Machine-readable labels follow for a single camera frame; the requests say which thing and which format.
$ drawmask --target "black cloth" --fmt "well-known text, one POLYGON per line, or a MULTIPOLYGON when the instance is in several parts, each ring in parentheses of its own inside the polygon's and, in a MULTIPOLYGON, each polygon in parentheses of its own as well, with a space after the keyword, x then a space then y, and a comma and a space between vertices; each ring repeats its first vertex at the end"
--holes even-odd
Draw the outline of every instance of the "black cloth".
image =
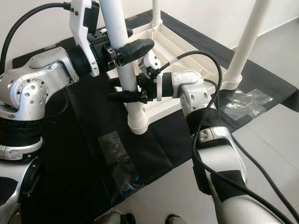
MULTIPOLYGON (((151 12, 126 21, 135 28, 151 21, 151 12)), ((216 57, 228 68, 233 51, 162 12, 163 24, 187 40, 194 47, 216 57)), ((57 46, 74 45, 73 38, 57 46)), ((23 66, 31 56, 44 49, 13 60, 13 66, 23 66)), ((274 100, 267 109, 284 101, 296 89, 257 64, 247 61, 240 90, 258 88, 274 100)), ((114 92, 105 74, 85 76, 66 88, 71 106, 54 119, 43 122, 45 145, 40 157, 45 174, 36 193, 22 204, 22 223, 86 223, 103 214, 122 198, 101 153, 98 137, 117 131, 140 179, 149 184, 191 157, 191 138, 182 111, 177 111, 151 124, 143 135, 134 135, 127 125, 127 111, 121 103, 107 100, 114 92)), ((221 104, 227 103, 230 91, 221 91, 221 104)), ((63 105, 58 92, 47 104, 47 113, 63 105)), ((226 125, 231 130, 249 122, 249 118, 226 125)))

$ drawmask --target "black tape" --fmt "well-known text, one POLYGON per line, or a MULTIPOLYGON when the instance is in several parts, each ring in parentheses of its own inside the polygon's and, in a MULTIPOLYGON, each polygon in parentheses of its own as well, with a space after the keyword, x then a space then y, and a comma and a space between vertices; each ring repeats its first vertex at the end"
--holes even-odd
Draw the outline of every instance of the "black tape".
POLYGON ((223 126, 219 113, 213 108, 202 108, 193 111, 186 119, 191 134, 195 133, 199 125, 201 126, 201 129, 223 126))
POLYGON ((0 206, 14 194, 18 182, 14 179, 0 176, 0 206))
POLYGON ((40 159, 35 159, 28 167, 23 182, 20 188, 18 202, 21 203, 29 194, 34 191, 34 188, 39 181, 43 172, 43 163, 40 159))
POLYGON ((171 72, 166 72, 162 76, 162 97, 172 97, 173 86, 171 79, 171 72))
MULTIPOLYGON (((238 183, 239 185, 243 185, 244 187, 246 186, 242 179, 242 174, 241 174, 240 170, 222 171, 222 172, 219 172, 219 174, 238 183)), ((214 186, 221 202, 224 202, 225 200, 227 200, 231 197, 245 195, 245 193, 243 193, 239 189, 229 185, 228 183, 225 183, 223 180, 219 179, 218 177, 214 176, 213 174, 211 174, 211 180, 213 182, 213 186, 214 186)))
POLYGON ((119 49, 121 55, 120 63, 122 65, 135 61, 148 53, 155 45, 152 39, 138 39, 131 43, 126 44, 119 49))
POLYGON ((79 45, 67 48, 65 50, 70 57, 71 63, 79 77, 91 72, 89 62, 79 45))

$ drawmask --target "floor tile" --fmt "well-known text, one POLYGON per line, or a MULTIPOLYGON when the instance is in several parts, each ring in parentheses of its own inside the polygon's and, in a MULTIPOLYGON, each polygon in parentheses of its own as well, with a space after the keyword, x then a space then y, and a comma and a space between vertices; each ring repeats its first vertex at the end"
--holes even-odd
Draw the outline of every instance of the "floor tile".
POLYGON ((299 20, 295 19, 257 38, 249 59, 283 78, 299 84, 299 20))
POLYGON ((277 105, 247 126, 299 170, 299 113, 277 105))
MULTIPOLYGON (((233 135, 263 166, 289 202, 293 206, 299 204, 299 171, 248 127, 242 127, 233 135)), ((240 152, 240 155, 248 172, 248 187, 275 205, 285 215, 288 214, 287 208, 258 168, 243 153, 240 152)))
POLYGON ((133 213, 138 224, 164 224, 171 214, 187 223, 216 224, 212 199, 198 190, 194 174, 186 164, 144 187, 111 210, 133 213))

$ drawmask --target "clear plastic bag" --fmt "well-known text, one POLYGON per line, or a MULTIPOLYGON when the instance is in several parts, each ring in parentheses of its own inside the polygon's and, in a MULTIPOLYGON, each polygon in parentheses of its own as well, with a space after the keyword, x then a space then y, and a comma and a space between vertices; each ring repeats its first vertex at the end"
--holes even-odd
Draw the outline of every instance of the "clear plastic bag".
POLYGON ((144 185, 139 182, 139 174, 117 132, 103 135, 98 140, 122 196, 126 198, 143 187, 144 185))
POLYGON ((266 112, 263 105, 273 100, 273 98, 258 89, 247 94, 240 90, 236 90, 229 99, 231 102, 221 107, 220 110, 233 120, 238 120, 245 115, 254 118, 266 112))

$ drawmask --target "black strap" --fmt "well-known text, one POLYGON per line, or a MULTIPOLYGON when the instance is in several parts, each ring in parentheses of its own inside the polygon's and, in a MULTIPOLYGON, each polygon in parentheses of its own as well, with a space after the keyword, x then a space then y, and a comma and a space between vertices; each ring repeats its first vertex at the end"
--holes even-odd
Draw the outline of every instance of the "black strap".
POLYGON ((195 133, 196 128, 199 125, 202 129, 214 126, 223 126, 219 113, 213 108, 202 108, 193 111, 186 119, 191 134, 195 133))
POLYGON ((4 205, 14 194, 17 185, 16 180, 0 176, 0 206, 4 205))
MULTIPOLYGON (((219 174, 245 187, 245 183, 242 179, 242 174, 240 170, 222 171, 219 172, 219 174)), ((245 195, 245 193, 243 193, 239 189, 229 185, 228 183, 224 182, 219 177, 216 177, 213 174, 211 174, 211 179, 213 182, 213 186, 215 187, 215 190, 221 202, 224 202, 225 200, 231 197, 245 195)))

